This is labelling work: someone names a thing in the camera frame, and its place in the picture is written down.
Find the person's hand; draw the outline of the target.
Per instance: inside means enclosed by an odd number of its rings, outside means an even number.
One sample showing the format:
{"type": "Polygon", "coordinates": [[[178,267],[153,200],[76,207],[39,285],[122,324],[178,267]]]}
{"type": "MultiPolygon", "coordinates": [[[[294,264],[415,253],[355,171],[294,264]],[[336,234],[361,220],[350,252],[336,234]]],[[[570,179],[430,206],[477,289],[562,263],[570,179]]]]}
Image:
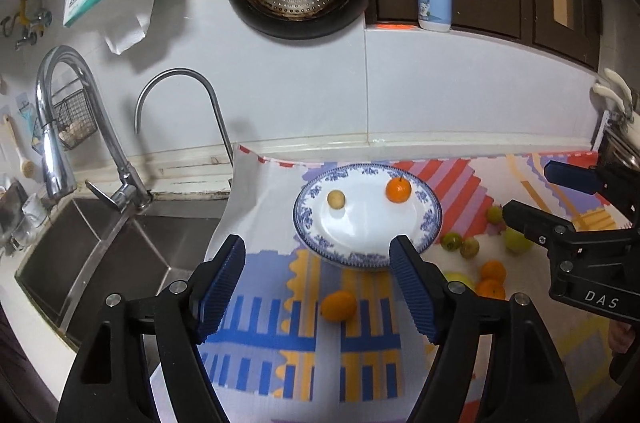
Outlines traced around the person's hand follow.
{"type": "Polygon", "coordinates": [[[611,320],[608,324],[608,346],[614,354],[625,354],[634,343],[634,330],[628,323],[611,320]]]}

